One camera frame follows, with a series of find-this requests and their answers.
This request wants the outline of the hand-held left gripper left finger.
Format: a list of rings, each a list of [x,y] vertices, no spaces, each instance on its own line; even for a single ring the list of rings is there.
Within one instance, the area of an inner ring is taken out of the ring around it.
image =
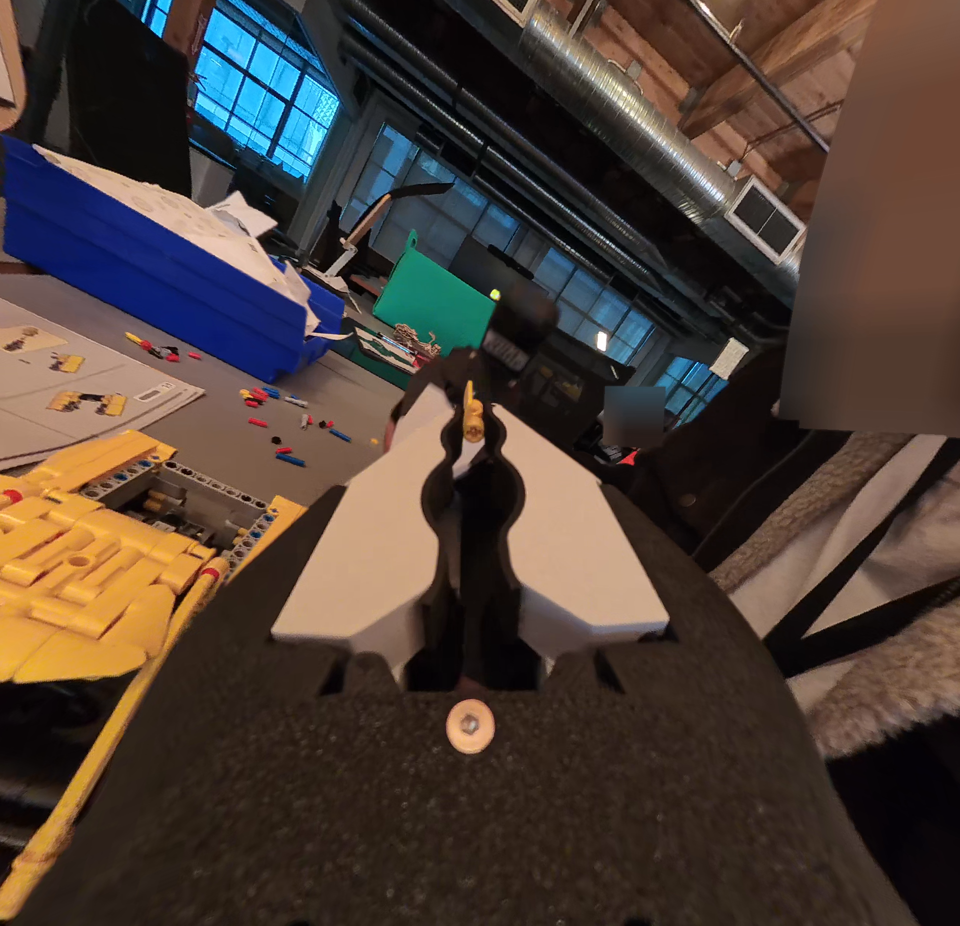
[[[372,653],[403,680],[444,624],[459,417],[449,406],[419,417],[349,482],[273,622],[274,640]]]

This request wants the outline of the brown box with twine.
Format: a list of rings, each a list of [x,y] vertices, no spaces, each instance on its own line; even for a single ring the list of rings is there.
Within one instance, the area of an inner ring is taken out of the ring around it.
[[[390,337],[374,332],[361,324],[354,325],[353,333],[363,355],[407,376],[416,374],[430,361],[427,356],[402,346]]]

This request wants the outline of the silver air duct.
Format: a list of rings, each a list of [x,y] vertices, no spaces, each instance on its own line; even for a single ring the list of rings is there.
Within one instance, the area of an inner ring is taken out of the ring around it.
[[[700,151],[546,0],[525,21],[514,61],[624,164],[787,308],[807,227],[751,175],[736,180]]]

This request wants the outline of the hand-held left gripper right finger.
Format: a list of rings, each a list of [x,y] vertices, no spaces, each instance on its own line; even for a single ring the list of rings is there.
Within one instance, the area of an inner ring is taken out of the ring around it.
[[[599,479],[505,407],[493,415],[523,488],[506,535],[518,633],[544,672],[568,653],[661,637],[668,613]]]

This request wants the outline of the blue bin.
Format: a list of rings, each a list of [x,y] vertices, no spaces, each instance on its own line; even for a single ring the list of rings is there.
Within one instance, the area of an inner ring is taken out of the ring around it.
[[[306,310],[149,217],[2,137],[4,248],[15,259],[273,383],[319,360],[345,303],[306,284]]]

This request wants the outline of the white printed paper bags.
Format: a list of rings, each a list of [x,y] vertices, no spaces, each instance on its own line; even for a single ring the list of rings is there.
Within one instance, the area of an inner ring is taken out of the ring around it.
[[[345,334],[322,332],[321,321],[308,306],[310,291],[306,282],[288,261],[277,268],[244,224],[243,218],[251,218],[257,215],[257,211],[250,208],[240,194],[232,194],[214,208],[204,209],[192,200],[159,186],[123,177],[36,144],[32,148],[62,172],[158,223],[301,306],[306,314],[305,338],[318,336],[331,341],[347,338]]]

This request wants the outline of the instruction booklet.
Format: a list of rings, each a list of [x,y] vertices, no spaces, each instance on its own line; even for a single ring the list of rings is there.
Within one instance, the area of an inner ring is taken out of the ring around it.
[[[1,301],[2,470],[144,429],[205,393]]]

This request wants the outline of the scattered small pin bricks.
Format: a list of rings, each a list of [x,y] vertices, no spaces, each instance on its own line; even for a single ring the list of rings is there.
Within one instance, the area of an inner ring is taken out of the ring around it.
[[[126,341],[136,344],[138,348],[156,359],[161,359],[168,363],[176,363],[182,359],[177,347],[157,345],[131,332],[125,332],[125,338]],[[252,385],[249,388],[243,387],[239,389],[237,395],[241,398],[245,407],[251,410],[262,409],[265,405],[273,402],[289,404],[297,410],[299,414],[297,428],[301,431],[316,428],[326,435],[335,437],[339,441],[345,443],[354,441],[352,437],[344,433],[342,428],[337,427],[330,419],[325,419],[321,415],[315,416],[310,411],[310,404],[300,396],[287,394],[270,385]],[[276,460],[299,468],[306,467],[306,461],[296,455],[291,446],[285,445],[281,437],[277,435],[273,436],[270,439],[270,443],[273,447],[273,455]]]

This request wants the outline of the black jacket drawstring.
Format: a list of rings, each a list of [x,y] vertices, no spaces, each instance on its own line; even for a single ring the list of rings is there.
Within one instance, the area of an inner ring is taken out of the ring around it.
[[[784,678],[789,679],[844,660],[891,638],[913,620],[940,608],[958,594],[959,577],[928,585],[915,593],[886,601],[826,629],[812,632],[836,596],[875,551],[895,519],[910,510],[957,461],[957,454],[938,452],[904,498],[825,578],[805,594],[762,642]]]

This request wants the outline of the grey desk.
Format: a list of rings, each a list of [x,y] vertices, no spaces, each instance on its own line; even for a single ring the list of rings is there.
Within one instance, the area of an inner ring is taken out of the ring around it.
[[[280,390],[310,404],[352,437],[345,443],[316,428],[301,431],[299,413],[273,402],[247,409],[240,388],[278,382],[257,380],[131,315],[74,287],[30,269],[24,261],[2,260],[2,300],[77,332],[102,346],[184,380],[205,391],[198,401],[141,431],[176,449],[176,460],[263,500],[284,497],[308,507],[332,485],[346,481],[378,456],[378,434],[398,390],[345,355],[325,354]],[[131,332],[151,343],[178,348],[181,360],[156,359],[125,338]],[[305,468],[275,459],[273,436],[306,461]]]

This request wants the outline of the yellow brick car model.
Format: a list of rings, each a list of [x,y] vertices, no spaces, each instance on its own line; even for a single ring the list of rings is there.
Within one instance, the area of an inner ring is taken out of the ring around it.
[[[65,850],[190,622],[305,512],[141,431],[2,475],[2,923]]]

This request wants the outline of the green bag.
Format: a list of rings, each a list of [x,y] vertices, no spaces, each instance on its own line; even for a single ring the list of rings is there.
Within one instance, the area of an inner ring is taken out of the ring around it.
[[[496,307],[421,253],[411,231],[372,314],[390,327],[409,327],[420,342],[431,340],[447,356],[457,348],[478,348]]]

